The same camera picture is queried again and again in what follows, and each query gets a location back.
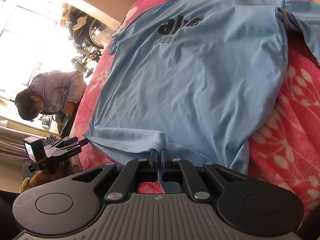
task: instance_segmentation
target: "black hair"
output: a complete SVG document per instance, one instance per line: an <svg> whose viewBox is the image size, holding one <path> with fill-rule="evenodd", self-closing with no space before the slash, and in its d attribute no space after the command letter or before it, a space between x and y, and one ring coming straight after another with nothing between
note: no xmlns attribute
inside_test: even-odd
<svg viewBox="0 0 320 240"><path fill-rule="evenodd" d="M31 98L33 96L39 97L39 95L30 88L21 91L16 96L14 102L18 108L19 115L23 120L33 121L33 119L39 115L39 110L35 108L36 103Z"/></svg>

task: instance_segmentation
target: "hand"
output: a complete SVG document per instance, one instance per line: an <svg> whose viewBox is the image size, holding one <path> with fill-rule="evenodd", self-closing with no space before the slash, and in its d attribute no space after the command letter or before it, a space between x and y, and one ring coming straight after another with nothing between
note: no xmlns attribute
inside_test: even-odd
<svg viewBox="0 0 320 240"><path fill-rule="evenodd" d="M62 125L62 120L61 120L60 117L58 118L57 123L58 123L59 125Z"/></svg>
<svg viewBox="0 0 320 240"><path fill-rule="evenodd" d="M36 174L31 178L29 182L29 187L36 187L45 183L48 183L50 181L55 180L56 177L52 174L50 174L48 171L37 171Z"/></svg>
<svg viewBox="0 0 320 240"><path fill-rule="evenodd" d="M69 120L72 117L73 110L75 109L75 103L67 102L64 113L69 116Z"/></svg>

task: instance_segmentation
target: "woman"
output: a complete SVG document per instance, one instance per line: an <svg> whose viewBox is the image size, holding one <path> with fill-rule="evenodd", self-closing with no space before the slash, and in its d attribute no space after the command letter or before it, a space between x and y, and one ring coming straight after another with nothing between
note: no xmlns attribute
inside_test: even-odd
<svg viewBox="0 0 320 240"><path fill-rule="evenodd" d="M22 119L32 121L39 114L55 114L61 124L64 115L69 122L61 138L70 134L80 100L87 88L78 71L54 70L38 74L30 86L17 94L15 104Z"/></svg>

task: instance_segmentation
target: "pink blanket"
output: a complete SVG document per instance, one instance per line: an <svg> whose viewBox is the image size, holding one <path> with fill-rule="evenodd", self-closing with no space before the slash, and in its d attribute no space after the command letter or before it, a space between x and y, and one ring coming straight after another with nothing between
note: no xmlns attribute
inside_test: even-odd
<svg viewBox="0 0 320 240"><path fill-rule="evenodd" d="M137 0L121 28L146 9L166 0ZM104 53L81 101L72 133L87 130L113 56ZM249 175L294 192L308 211L320 204L320 72L298 33L289 35L289 66L268 122L250 139ZM91 145L79 154L84 169L112 161ZM162 193L158 183L145 182L140 193Z"/></svg>

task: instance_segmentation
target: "light blue t-shirt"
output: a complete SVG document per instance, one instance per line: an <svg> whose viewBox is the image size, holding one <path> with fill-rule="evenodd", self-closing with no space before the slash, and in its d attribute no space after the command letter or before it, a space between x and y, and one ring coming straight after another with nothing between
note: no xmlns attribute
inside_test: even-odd
<svg viewBox="0 0 320 240"><path fill-rule="evenodd" d="M246 173L288 64L286 31L320 59L320 5L307 0L167 0L114 37L84 134L121 164L168 149Z"/></svg>

